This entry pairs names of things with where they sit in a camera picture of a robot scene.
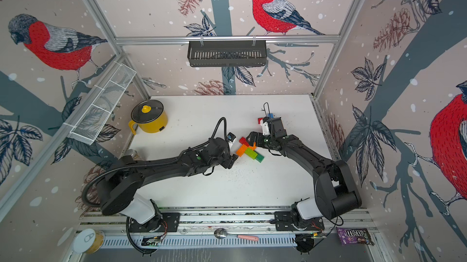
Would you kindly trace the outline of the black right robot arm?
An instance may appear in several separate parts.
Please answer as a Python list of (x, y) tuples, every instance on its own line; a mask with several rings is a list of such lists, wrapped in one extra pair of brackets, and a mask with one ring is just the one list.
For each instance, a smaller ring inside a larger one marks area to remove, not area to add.
[(248, 135), (248, 144), (277, 151), (313, 177), (314, 196), (291, 206), (291, 224), (294, 227), (306, 229), (316, 218), (331, 221), (362, 206), (360, 193), (346, 162), (328, 159), (310, 149), (297, 136), (288, 135), (279, 117), (264, 117), (261, 125), (261, 133), (253, 131)]

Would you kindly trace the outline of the lime green lego brick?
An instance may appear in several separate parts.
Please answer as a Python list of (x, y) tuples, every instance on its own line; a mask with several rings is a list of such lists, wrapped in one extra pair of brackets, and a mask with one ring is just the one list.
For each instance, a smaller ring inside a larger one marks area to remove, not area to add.
[(245, 155), (249, 156), (251, 159), (256, 159), (258, 154), (252, 150), (250, 147), (247, 147), (245, 150)]

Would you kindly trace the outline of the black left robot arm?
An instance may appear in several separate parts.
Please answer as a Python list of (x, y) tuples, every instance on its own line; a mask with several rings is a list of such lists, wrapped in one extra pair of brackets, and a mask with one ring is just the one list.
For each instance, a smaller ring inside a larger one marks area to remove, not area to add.
[(189, 147), (175, 157), (144, 161), (125, 155), (111, 164), (84, 186), (81, 199), (91, 208), (97, 208), (104, 216), (123, 215), (125, 233), (130, 245), (142, 255), (152, 250), (140, 247), (131, 237), (132, 230), (139, 233), (160, 231), (163, 240), (177, 226), (166, 221), (153, 198), (146, 198), (138, 191), (150, 184), (175, 178), (197, 175), (209, 176), (221, 166), (230, 169), (238, 159), (232, 152), (237, 137), (227, 130), (227, 120), (222, 117), (215, 129), (223, 128), (222, 137), (213, 132), (202, 144)]

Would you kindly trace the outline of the orange lego brick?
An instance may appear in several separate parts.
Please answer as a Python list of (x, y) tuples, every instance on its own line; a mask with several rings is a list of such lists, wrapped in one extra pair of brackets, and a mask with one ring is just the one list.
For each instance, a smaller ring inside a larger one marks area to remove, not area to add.
[(246, 152), (246, 150), (247, 150), (248, 148), (249, 148), (248, 145), (244, 145), (244, 144), (243, 144), (243, 145), (236, 151), (236, 155), (238, 155), (239, 157), (242, 157), (242, 156), (245, 154), (245, 152)]

